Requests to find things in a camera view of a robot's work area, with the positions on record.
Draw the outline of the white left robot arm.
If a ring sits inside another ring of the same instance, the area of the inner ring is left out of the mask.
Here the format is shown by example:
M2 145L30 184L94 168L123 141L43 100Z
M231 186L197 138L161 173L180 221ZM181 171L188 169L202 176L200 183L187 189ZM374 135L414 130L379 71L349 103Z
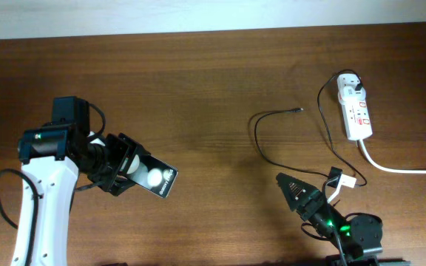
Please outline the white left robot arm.
M118 196L134 185L143 147L122 134L91 133L93 105L76 96L53 101L50 122L18 143L23 196L12 265L65 265L73 197L80 174Z

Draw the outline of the black Galaxy smartphone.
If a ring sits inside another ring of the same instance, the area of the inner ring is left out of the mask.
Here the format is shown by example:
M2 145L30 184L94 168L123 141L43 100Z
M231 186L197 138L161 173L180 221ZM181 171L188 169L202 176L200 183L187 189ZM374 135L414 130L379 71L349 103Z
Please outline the black Galaxy smartphone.
M167 198L178 170L152 155L136 155L127 169L125 177L151 193Z

